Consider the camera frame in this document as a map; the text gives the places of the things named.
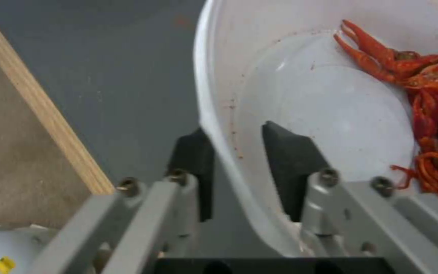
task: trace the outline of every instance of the crawfish leg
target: crawfish leg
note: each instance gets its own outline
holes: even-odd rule
[[[415,96],[412,104],[413,134],[423,153],[435,149],[434,137],[437,134],[437,126],[430,117],[433,109],[435,109],[435,101],[428,92],[422,90]]]
[[[415,178],[415,179],[418,178],[417,172],[415,170],[411,170],[411,169],[408,169],[408,168],[400,167],[400,166],[397,166],[397,165],[391,165],[390,168],[391,168],[391,170],[403,171],[406,174],[405,182],[403,184],[397,186],[397,189],[408,188],[410,186],[410,181],[413,178]]]
[[[421,159],[417,167],[417,172],[419,175],[419,182],[421,184],[421,189],[423,192],[433,192],[438,193],[438,181],[434,178],[433,174],[429,172],[428,159]]]

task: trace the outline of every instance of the gray floor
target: gray floor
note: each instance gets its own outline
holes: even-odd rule
[[[113,182],[160,178],[198,127],[192,69],[202,0],[0,0],[0,30]],[[217,165],[200,256],[271,256]]]
[[[0,69],[0,224],[59,228],[88,195]]]

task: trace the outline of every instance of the plastic bucket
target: plastic bucket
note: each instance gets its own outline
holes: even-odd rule
[[[332,38],[342,19],[389,47],[438,53],[438,0],[209,0],[198,23],[200,124],[254,230],[285,256],[302,255],[299,226],[271,178],[265,121],[310,136],[348,182],[400,181],[389,165],[410,166],[416,150],[403,92],[358,70]]]

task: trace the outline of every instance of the yellow tag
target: yellow tag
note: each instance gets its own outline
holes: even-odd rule
[[[4,256],[0,259],[0,274],[9,274],[11,269],[14,269],[16,264],[8,256]]]

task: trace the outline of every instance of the stain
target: stain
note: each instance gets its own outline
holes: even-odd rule
[[[322,33],[322,30],[312,30],[310,33],[311,35],[317,35],[319,33]]]
[[[236,96],[237,96],[236,94],[233,95],[233,97],[231,98],[231,105],[229,106],[229,108],[231,109],[231,114],[230,114],[230,117],[229,117],[230,118],[229,119],[229,130],[231,132],[235,131],[234,130],[234,128],[235,128],[235,125],[234,125],[234,111],[235,111],[235,108],[236,108],[236,104],[235,104]],[[233,146],[237,147],[237,140],[236,140],[235,136],[236,135],[231,134],[230,139],[231,139],[231,142],[233,143]]]
[[[100,90],[97,90],[97,91],[96,91],[96,94],[97,94],[97,101],[98,101],[98,102],[102,102],[102,94],[101,94],[101,91],[100,91]]]
[[[226,104],[226,106],[223,106],[223,108],[228,108],[228,109],[236,109],[236,105],[234,104],[234,99],[230,99],[229,100],[229,104]]]
[[[194,24],[192,20],[182,14],[178,14],[175,19],[173,20],[174,24],[178,27],[188,29],[188,30],[194,30]]]
[[[429,5],[438,8],[438,0],[429,0]]]

